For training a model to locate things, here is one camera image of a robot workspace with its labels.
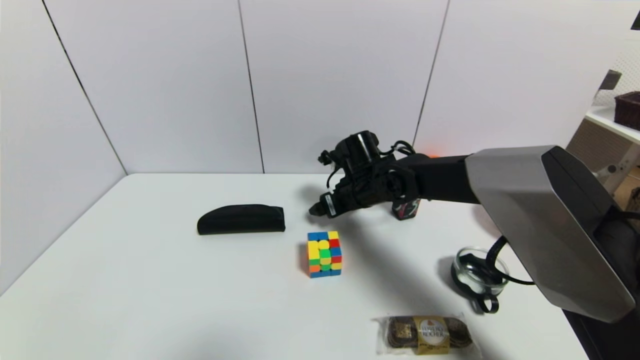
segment white shelf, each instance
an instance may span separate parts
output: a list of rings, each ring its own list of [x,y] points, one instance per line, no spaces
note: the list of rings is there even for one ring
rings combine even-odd
[[[592,106],[584,118],[634,143],[640,143],[640,131],[615,123],[613,121],[614,114],[615,108],[613,107]]]

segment small can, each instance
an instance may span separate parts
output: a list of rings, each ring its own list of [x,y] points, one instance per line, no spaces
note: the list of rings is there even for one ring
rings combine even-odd
[[[410,202],[396,202],[394,201],[391,211],[398,220],[406,220],[414,218],[418,213],[418,207],[420,206],[420,199],[415,199]]]

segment clear glass bowl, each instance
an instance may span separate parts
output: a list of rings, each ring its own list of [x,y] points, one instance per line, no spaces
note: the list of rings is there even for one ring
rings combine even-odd
[[[487,253],[488,250],[479,247],[462,248],[456,254],[453,266],[458,280],[463,284],[466,284],[474,293],[478,295],[498,295],[502,292],[505,285],[507,285],[507,282],[509,281],[502,278],[492,278],[491,275],[487,274],[486,269],[482,269],[481,266],[475,266],[473,262],[466,261],[469,259],[469,257],[465,258],[465,256],[467,255],[473,255],[477,259],[484,260]],[[506,275],[509,275],[507,264],[505,264],[504,261],[500,258],[496,259],[495,268],[505,273]]]

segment panel seam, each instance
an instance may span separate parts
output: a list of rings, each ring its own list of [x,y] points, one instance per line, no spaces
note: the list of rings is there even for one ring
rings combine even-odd
[[[429,93],[429,85],[431,84],[431,78],[433,77],[433,69],[436,66],[436,59],[438,58],[438,50],[440,50],[440,42],[442,41],[442,33],[444,33],[444,25],[447,22],[447,14],[449,13],[449,5],[451,0],[447,0],[447,8],[444,10],[444,18],[442,19],[442,26],[440,27],[440,36],[438,36],[438,43],[436,45],[436,51],[433,54],[433,62],[431,62],[431,70],[429,71],[429,79],[427,80],[427,87],[424,90],[424,97],[422,98],[422,106],[420,107],[420,115],[418,115],[418,124],[415,126],[415,134],[413,134],[412,146],[415,147],[415,139],[418,137],[418,129],[420,129],[420,121],[422,120],[422,112],[424,111],[424,104],[427,101],[427,94]]]
[[[260,162],[262,163],[262,173],[264,171],[264,156],[262,155],[262,142],[260,142],[260,127],[258,126],[258,113],[255,109],[255,96],[253,94],[253,81],[251,79],[251,67],[249,66],[249,52],[246,49],[246,36],[244,35],[244,20],[242,18],[242,6],[240,0],[238,2],[238,13],[240,14],[240,28],[242,29],[242,41],[244,44],[244,57],[246,58],[246,71],[249,75],[249,88],[251,89],[251,102],[253,103],[253,118],[255,119],[255,132],[258,135],[258,149],[260,150]]]
[[[113,154],[116,156],[116,159],[120,163],[120,166],[122,167],[122,171],[124,171],[125,176],[128,176],[129,173],[127,172],[127,169],[124,167],[124,164],[122,163],[122,160],[120,159],[120,156],[118,155],[118,152],[116,152],[116,149],[113,146],[113,143],[111,142],[111,139],[109,138],[109,135],[107,134],[107,131],[104,129],[104,126],[102,125],[102,121],[100,121],[100,117],[98,116],[98,113],[95,111],[95,108],[93,107],[91,99],[89,99],[89,95],[87,95],[86,90],[84,89],[84,85],[82,84],[82,81],[80,81],[80,77],[78,76],[78,73],[76,71],[76,68],[74,67],[74,64],[71,62],[71,58],[69,57],[69,53],[67,52],[67,48],[65,48],[65,44],[62,42],[62,38],[60,37],[60,33],[58,33],[58,29],[56,28],[56,25],[53,22],[53,18],[51,17],[51,13],[49,12],[49,8],[47,7],[47,4],[44,2],[44,0],[42,0],[42,6],[44,6],[44,10],[47,12],[47,16],[49,17],[49,21],[51,22],[51,26],[53,27],[53,31],[56,33],[56,36],[58,37],[58,41],[60,42],[60,46],[62,46],[62,50],[65,52],[65,56],[67,57],[67,61],[69,62],[69,65],[71,66],[71,70],[73,70],[74,75],[76,75],[76,80],[78,81],[78,84],[80,85],[80,89],[82,89],[82,92],[84,94],[84,98],[89,103],[89,107],[91,107],[91,111],[93,112],[93,115],[95,116],[95,119],[98,120],[98,124],[100,125],[100,128],[102,129],[102,132],[104,133],[104,137],[107,138],[107,142],[109,142],[109,146],[111,147],[111,150],[113,151]]]

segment white wall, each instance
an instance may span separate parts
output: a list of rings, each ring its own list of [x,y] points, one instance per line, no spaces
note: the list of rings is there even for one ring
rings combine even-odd
[[[241,0],[264,168],[328,172],[352,133],[413,140],[447,0]]]
[[[129,173],[262,172],[237,0],[48,0]]]
[[[451,0],[415,142],[428,154],[566,146],[638,1]]]
[[[3,1],[1,43],[0,294],[124,176],[41,1]]]

